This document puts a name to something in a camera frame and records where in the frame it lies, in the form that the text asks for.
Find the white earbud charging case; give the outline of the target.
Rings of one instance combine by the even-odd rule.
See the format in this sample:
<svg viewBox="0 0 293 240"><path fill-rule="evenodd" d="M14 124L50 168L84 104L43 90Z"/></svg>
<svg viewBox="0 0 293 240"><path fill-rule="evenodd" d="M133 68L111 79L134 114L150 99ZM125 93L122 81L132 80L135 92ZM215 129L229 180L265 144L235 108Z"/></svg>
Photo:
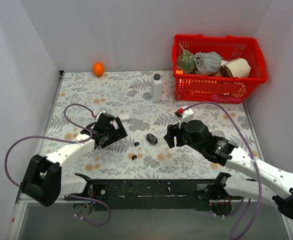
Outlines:
<svg viewBox="0 0 293 240"><path fill-rule="evenodd" d="M127 113L120 114L118 117L122 122L127 122L130 120L130 115Z"/></svg>

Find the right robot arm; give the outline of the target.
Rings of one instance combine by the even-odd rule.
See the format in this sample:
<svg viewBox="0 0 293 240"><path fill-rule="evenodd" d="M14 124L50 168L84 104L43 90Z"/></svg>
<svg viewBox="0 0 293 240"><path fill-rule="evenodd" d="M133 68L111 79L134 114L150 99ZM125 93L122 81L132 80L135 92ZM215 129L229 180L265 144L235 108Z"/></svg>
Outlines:
<svg viewBox="0 0 293 240"><path fill-rule="evenodd" d="M200 190L201 198L217 200L232 196L261 200L293 220L293 173L253 159L230 140L212 135L200 120L169 125L164 140L169 148L188 146L209 162L250 178L240 179L229 173L219 173L211 185Z"/></svg>

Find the black earbud charging case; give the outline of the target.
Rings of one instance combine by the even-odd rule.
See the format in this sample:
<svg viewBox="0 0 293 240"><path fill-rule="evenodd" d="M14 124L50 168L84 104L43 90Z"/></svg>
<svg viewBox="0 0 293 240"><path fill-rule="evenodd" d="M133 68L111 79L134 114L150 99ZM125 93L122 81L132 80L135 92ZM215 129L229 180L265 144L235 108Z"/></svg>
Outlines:
<svg viewBox="0 0 293 240"><path fill-rule="evenodd" d="M152 145L156 145L158 143L158 139L152 133L148 133L146 135L146 140Z"/></svg>

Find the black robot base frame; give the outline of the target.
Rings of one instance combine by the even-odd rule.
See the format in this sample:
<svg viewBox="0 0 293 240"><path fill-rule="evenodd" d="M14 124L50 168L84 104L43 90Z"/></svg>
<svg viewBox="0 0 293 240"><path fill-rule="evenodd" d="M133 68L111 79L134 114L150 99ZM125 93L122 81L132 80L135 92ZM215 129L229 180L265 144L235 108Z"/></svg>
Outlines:
<svg viewBox="0 0 293 240"><path fill-rule="evenodd" d="M98 179L80 194L112 210L196 210L228 215L232 197L213 191L212 179Z"/></svg>

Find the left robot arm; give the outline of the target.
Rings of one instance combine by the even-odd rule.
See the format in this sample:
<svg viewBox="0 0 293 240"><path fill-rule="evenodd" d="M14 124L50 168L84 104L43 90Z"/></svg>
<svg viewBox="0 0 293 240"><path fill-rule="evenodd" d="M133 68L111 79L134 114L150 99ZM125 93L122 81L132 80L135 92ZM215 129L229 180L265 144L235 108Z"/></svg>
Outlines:
<svg viewBox="0 0 293 240"><path fill-rule="evenodd" d="M115 117L101 112L96 121L87 125L74 139L57 151L45 156L34 155L20 184L21 191L41 203L51 206L60 196L74 199L78 196L88 200L93 194L93 181L88 176L76 173L63 176L73 163L95 149L104 149L127 137L123 122L130 119L128 114Z"/></svg>

